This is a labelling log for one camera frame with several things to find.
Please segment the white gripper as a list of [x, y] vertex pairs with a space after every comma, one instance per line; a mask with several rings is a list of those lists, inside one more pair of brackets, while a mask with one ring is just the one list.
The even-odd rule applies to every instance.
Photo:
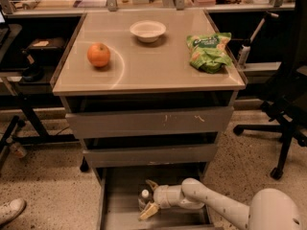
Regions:
[[153, 190], [153, 201], [149, 202], [145, 209], [140, 213], [138, 219], [146, 220], [161, 209], [168, 209], [173, 206], [178, 206], [184, 209], [191, 208], [191, 202], [185, 197], [181, 190], [180, 185], [169, 186], [161, 185], [159, 186], [156, 182], [147, 179], [146, 183]]

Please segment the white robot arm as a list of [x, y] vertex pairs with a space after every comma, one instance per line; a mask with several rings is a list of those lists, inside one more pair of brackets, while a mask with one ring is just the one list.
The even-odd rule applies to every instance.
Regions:
[[246, 205], [210, 190], [191, 177], [174, 186], [158, 185], [152, 180], [146, 183], [153, 190], [153, 200], [141, 211], [140, 220], [173, 206], [188, 210], [209, 206], [239, 230], [304, 230], [295, 202], [273, 188], [260, 190], [250, 205]]

